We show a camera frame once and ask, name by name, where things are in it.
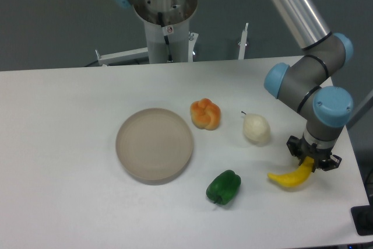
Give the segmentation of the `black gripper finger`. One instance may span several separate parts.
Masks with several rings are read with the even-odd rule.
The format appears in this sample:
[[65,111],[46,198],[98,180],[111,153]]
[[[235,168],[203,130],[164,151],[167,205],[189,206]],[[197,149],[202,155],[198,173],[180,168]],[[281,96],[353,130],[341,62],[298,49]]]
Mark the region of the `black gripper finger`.
[[312,172],[315,170],[320,169],[323,171],[330,171],[337,169],[342,162],[342,158],[337,155],[329,155],[324,159],[315,159],[314,164],[312,167]]
[[295,136],[290,136],[286,145],[290,151],[290,154],[298,159],[298,164],[302,165],[306,157],[305,152],[302,148],[302,139]]

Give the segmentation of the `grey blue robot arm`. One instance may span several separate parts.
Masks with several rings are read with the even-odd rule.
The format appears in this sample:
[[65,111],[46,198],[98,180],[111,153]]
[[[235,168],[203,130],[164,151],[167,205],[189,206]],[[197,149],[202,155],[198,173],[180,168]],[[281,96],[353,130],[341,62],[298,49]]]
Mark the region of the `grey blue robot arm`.
[[[189,20],[197,0],[114,0],[122,8],[134,8],[146,30],[151,63],[187,62]],[[313,169],[339,167],[341,158],[332,149],[350,119],[353,99],[339,87],[322,84],[342,68],[353,54],[351,41],[332,33],[311,0],[272,0],[300,48],[303,57],[294,65],[275,65],[266,75],[265,89],[306,119],[301,138],[291,136],[287,147],[303,162],[313,159]]]

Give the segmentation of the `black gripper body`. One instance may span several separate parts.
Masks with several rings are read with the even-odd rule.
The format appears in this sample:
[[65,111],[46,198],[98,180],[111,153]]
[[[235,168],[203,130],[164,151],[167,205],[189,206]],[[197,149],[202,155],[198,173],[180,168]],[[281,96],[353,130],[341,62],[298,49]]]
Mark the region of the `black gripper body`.
[[297,156],[301,161],[306,157],[314,159],[314,162],[328,160],[332,154],[332,148],[320,148],[317,143],[309,144],[305,139],[300,142],[300,154]]

